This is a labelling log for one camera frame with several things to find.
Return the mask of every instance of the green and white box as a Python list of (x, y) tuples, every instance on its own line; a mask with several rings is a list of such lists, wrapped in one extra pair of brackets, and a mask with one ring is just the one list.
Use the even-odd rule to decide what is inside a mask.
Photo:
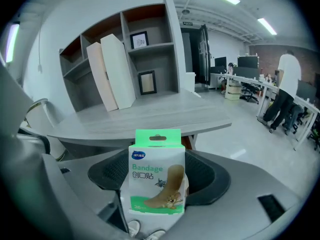
[(180, 129), (137, 129), (129, 146), (131, 209), (142, 213), (185, 211), (185, 152)]

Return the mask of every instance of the dark hair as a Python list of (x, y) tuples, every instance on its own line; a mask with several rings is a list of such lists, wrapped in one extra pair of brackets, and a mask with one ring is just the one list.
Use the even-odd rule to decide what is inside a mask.
[(294, 52), (292, 50), (286, 50), (286, 54), (294, 55)]

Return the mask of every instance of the picture frame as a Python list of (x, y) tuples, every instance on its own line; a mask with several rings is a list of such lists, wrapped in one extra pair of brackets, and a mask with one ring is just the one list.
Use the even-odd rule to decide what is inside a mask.
[(141, 95), (156, 94), (156, 74), (154, 70), (138, 74), (139, 87)]
[(137, 49), (149, 45), (147, 31), (134, 33), (130, 35), (131, 49)]

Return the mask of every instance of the brick wall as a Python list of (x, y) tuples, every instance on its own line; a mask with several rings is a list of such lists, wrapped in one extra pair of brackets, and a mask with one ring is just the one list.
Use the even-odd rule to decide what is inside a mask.
[(292, 50), (301, 66), (301, 79), (304, 82), (315, 84), (315, 73), (320, 74), (320, 53), (304, 48), (286, 45), (252, 45), (249, 47), (251, 55), (259, 56), (259, 68), (264, 75), (274, 76), (281, 55), (286, 50)]

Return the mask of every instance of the doorway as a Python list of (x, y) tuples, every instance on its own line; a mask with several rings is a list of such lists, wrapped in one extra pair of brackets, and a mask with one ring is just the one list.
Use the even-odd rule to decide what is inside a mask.
[(210, 84), (210, 47), (206, 25), (201, 28), (181, 28), (185, 69), (195, 73), (196, 84)]

